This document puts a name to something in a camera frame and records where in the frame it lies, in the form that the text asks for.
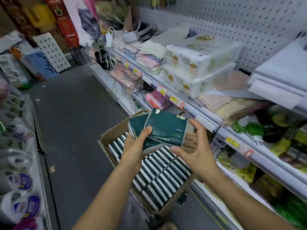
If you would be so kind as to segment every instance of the electrical cable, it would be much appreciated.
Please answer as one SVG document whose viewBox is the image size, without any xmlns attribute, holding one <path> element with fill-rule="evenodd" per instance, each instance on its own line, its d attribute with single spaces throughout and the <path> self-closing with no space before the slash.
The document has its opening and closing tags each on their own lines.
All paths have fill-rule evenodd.
<svg viewBox="0 0 307 230">
<path fill-rule="evenodd" d="M 207 208 L 201 203 L 201 201 L 199 201 L 199 199 L 197 198 L 196 194 L 194 194 L 194 192 L 192 191 L 192 189 L 189 187 L 190 192 L 194 195 L 194 197 L 197 199 L 197 201 L 200 203 L 200 205 L 206 210 L 206 212 L 214 219 L 214 221 L 217 223 L 217 225 L 224 230 L 224 228 L 220 225 L 220 223 L 212 216 L 212 214 L 207 210 Z"/>
<path fill-rule="evenodd" d="M 91 97 L 90 95 L 88 95 L 88 93 L 86 92 L 86 89 L 91 88 L 91 87 L 94 87 L 94 86 L 99 86 L 99 87 L 102 88 L 102 98 L 103 98 L 103 99 Z M 89 86 L 89 87 L 86 87 L 86 88 L 84 89 L 84 92 L 85 92 L 85 94 L 86 94 L 86 97 L 88 97 L 88 98 L 91 98 L 91 99 L 94 99 L 94 100 L 98 100 L 98 101 L 105 101 L 111 108 L 113 108 L 114 110 L 116 110 L 118 113 L 120 113 L 122 116 L 124 116 L 124 117 L 126 118 L 125 115 L 123 115 L 120 111 L 118 111 L 116 108 L 114 108 L 111 104 L 109 104 L 109 103 L 107 102 L 107 100 L 106 100 L 105 97 L 104 97 L 104 92 L 103 92 L 103 90 L 104 90 L 104 87 L 103 87 L 102 85 L 91 85 L 91 86 Z"/>
</svg>

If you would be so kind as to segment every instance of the right hand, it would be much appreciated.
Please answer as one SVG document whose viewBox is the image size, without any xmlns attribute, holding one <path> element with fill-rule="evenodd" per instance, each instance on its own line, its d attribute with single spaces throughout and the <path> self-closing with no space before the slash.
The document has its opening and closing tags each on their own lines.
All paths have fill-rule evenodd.
<svg viewBox="0 0 307 230">
<path fill-rule="evenodd" d="M 196 135 L 186 135 L 185 138 L 193 143 L 184 143 L 183 146 L 196 148 L 195 152 L 189 154 L 178 146 L 172 146 L 170 150 L 183 159 L 194 173 L 200 175 L 205 183 L 214 181 L 215 178 L 223 175 L 223 172 L 217 166 L 212 154 L 206 129 L 195 119 L 189 119 L 189 122 L 197 132 Z"/>
</svg>

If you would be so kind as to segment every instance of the merchandise box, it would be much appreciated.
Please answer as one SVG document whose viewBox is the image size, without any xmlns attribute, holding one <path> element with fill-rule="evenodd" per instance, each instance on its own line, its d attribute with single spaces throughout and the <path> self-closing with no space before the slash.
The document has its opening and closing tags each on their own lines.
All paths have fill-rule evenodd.
<svg viewBox="0 0 307 230">
<path fill-rule="evenodd" d="M 140 115 L 144 110 L 137 112 L 135 115 Z M 128 131 L 128 119 L 122 121 L 121 123 L 117 124 L 115 127 L 106 131 L 102 136 L 101 139 L 98 140 L 98 143 L 102 147 L 103 151 L 105 152 L 106 156 L 108 157 L 109 161 L 116 167 L 118 165 L 117 160 L 114 158 L 112 153 L 110 152 L 108 145 L 118 139 L 121 135 Z M 168 200 L 168 202 L 162 207 L 161 210 L 155 211 L 149 202 L 145 199 L 145 197 L 136 189 L 136 187 L 132 184 L 131 191 L 133 195 L 137 198 L 139 202 L 141 202 L 147 210 L 154 214 L 160 215 L 161 217 L 165 217 L 167 213 L 171 210 L 173 204 L 177 201 L 180 195 L 188 189 L 189 184 L 196 178 L 196 175 L 193 173 L 191 174 L 186 181 L 180 186 L 180 188 L 174 193 L 174 195 Z"/>
</svg>

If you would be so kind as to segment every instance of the green package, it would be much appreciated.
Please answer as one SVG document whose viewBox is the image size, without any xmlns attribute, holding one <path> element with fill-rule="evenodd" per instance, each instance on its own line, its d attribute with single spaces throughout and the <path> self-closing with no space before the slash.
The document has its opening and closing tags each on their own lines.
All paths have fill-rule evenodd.
<svg viewBox="0 0 307 230">
<path fill-rule="evenodd" d="M 193 132 L 193 127 L 188 123 L 187 118 L 156 108 L 151 110 L 146 120 L 144 127 L 148 126 L 153 128 L 148 138 L 169 146 L 180 147 L 185 139 L 185 134 Z"/>
<path fill-rule="evenodd" d="M 137 115 L 137 116 L 129 118 L 128 128 L 129 128 L 129 132 L 131 132 L 134 139 L 138 138 L 141 131 L 143 131 L 143 128 L 144 128 L 144 125 L 145 125 L 145 122 L 148 116 L 149 116 L 149 113 L 146 113 L 146 114 Z M 150 138 L 146 138 L 144 141 L 144 146 L 143 146 L 143 154 L 154 152 L 158 150 L 159 148 L 162 148 L 163 146 L 165 145 L 160 142 L 157 142 Z"/>
</svg>

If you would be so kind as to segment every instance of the aisle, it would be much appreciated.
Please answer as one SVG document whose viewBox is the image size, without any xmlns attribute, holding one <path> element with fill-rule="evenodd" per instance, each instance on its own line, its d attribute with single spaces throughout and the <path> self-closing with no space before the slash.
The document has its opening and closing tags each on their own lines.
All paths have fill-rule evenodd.
<svg viewBox="0 0 307 230">
<path fill-rule="evenodd" d="M 106 91 L 104 97 L 113 108 L 93 99 L 102 99 L 102 89 L 86 65 L 41 82 L 27 93 L 36 107 L 48 168 L 55 166 L 50 178 L 60 226 L 70 229 L 113 170 L 97 140 L 127 115 Z M 170 217 L 181 230 L 220 229 L 191 193 L 184 207 L 173 207 Z M 136 230 L 137 224 L 128 220 L 123 216 L 118 229 Z"/>
</svg>

